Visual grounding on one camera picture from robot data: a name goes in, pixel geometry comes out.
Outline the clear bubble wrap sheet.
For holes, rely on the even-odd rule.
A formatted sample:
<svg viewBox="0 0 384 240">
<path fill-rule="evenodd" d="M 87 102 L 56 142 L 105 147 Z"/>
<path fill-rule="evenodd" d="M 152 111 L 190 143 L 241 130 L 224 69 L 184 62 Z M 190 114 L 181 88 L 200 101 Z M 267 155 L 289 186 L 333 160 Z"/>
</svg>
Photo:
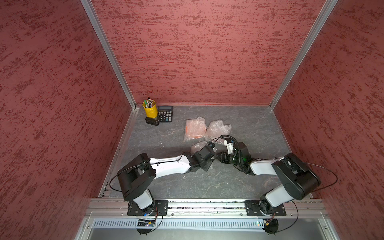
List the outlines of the clear bubble wrap sheet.
<svg viewBox="0 0 384 240">
<path fill-rule="evenodd" d="M 195 144 L 193 147 L 192 147 L 192 150 L 193 150 L 193 154 L 192 154 L 192 157 L 194 158 L 194 160 L 197 162 L 197 164 L 199 165 L 198 161 L 196 160 L 195 158 L 195 153 L 197 153 L 199 150 L 201 150 L 204 146 L 211 146 L 215 152 L 215 144 L 213 142 L 200 142 L 198 144 Z M 202 170 L 204 170 L 205 172 L 207 172 L 209 170 L 209 168 L 201 168 Z"/>
</svg>

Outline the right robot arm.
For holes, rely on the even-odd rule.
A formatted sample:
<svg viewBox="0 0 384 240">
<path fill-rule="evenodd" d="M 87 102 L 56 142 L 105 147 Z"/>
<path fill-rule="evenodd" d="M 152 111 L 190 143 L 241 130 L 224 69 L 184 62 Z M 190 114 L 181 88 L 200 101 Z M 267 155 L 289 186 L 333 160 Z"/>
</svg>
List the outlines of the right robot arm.
<svg viewBox="0 0 384 240">
<path fill-rule="evenodd" d="M 281 184 L 263 194 L 259 203 L 251 207 L 263 216 L 272 216 L 286 202 L 302 200 L 321 185 L 320 178 L 292 153 L 281 158 L 262 160 L 222 152 L 218 154 L 218 160 L 239 167 L 246 175 L 271 175 L 279 178 Z"/>
</svg>

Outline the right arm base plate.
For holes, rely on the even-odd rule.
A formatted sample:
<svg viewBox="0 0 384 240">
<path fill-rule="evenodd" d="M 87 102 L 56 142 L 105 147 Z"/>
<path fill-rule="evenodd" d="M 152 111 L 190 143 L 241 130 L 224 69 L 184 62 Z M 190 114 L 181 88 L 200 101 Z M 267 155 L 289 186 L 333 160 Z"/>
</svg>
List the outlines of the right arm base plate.
<svg viewBox="0 0 384 240">
<path fill-rule="evenodd" d="M 273 207 L 267 201 L 244 201 L 249 217 L 285 217 L 287 215 L 283 204 Z"/>
</svg>

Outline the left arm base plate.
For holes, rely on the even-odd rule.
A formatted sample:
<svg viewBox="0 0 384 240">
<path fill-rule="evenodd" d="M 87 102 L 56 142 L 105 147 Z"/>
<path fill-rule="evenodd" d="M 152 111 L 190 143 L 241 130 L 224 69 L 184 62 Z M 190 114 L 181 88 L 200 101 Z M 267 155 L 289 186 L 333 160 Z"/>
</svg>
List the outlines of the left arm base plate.
<svg viewBox="0 0 384 240">
<path fill-rule="evenodd" d="M 135 202 L 128 204 L 128 216 L 166 216 L 168 212 L 168 200 L 153 200 L 153 203 L 144 209 L 140 209 L 139 205 Z"/>
</svg>

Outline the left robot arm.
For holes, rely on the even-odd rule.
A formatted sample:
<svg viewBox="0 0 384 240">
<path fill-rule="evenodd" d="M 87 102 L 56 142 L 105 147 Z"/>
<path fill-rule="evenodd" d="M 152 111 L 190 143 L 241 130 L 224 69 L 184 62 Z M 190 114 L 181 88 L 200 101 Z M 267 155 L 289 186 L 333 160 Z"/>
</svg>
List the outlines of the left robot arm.
<svg viewBox="0 0 384 240">
<path fill-rule="evenodd" d="M 116 174 L 124 200 L 134 202 L 143 215 L 155 213 L 156 203 L 149 190 L 151 183 L 169 175 L 207 171 L 216 157 L 214 147 L 208 144 L 193 155 L 184 153 L 164 159 L 150 158 L 146 153 L 138 155 Z"/>
</svg>

